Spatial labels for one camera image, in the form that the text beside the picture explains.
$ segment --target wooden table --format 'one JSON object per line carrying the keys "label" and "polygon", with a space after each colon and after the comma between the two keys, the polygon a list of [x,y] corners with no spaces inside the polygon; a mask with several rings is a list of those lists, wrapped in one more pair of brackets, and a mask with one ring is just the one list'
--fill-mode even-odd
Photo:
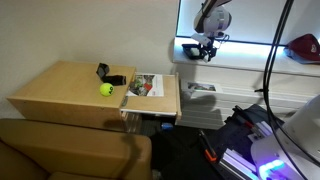
{"label": "wooden table", "polygon": [[126,76],[127,83],[105,97],[98,64],[58,61],[7,99],[26,119],[118,131],[128,131],[130,112],[181,116],[178,76],[163,76],[164,97],[129,97],[122,106],[136,68],[108,64],[108,75]]}

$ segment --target red object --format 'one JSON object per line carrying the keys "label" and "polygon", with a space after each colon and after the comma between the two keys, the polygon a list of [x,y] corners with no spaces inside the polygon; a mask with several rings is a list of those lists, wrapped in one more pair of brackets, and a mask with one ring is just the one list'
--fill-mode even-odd
{"label": "red object", "polygon": [[318,61],[320,63],[320,45],[312,34],[305,34],[291,41],[286,49],[289,51],[287,55],[294,60],[299,58],[300,61]]}
{"label": "red object", "polygon": [[205,156],[206,156],[206,158],[207,158],[207,160],[208,160],[209,162],[216,162],[216,161],[217,161],[216,153],[214,153],[213,157],[211,156],[211,154],[210,154],[210,152],[209,152],[208,149],[206,149],[206,150],[204,151],[204,153],[205,153]]}
{"label": "red object", "polygon": [[144,88],[146,88],[146,90],[150,91],[152,89],[152,85],[145,83]]}

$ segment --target brown leather couch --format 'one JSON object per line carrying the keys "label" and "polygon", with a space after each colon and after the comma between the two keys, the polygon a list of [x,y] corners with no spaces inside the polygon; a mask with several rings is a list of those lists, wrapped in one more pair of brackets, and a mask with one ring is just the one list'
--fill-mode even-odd
{"label": "brown leather couch", "polygon": [[151,180],[146,136],[0,119],[2,180]]}

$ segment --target black floor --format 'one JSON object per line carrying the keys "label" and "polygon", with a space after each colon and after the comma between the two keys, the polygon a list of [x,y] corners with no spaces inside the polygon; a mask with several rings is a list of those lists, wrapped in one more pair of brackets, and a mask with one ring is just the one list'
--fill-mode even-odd
{"label": "black floor", "polygon": [[[149,136],[152,142],[152,169],[161,171],[167,165],[184,155],[198,142],[198,128],[173,126],[162,130],[162,123],[174,124],[174,119],[143,116],[140,134]],[[207,135],[214,130],[205,130]]]}

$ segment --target drawer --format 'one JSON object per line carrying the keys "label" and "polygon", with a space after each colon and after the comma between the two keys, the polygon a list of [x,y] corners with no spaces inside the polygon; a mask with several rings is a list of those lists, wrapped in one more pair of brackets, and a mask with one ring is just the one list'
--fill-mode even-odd
{"label": "drawer", "polygon": [[122,112],[181,118],[179,75],[162,75],[164,96],[128,96]]}

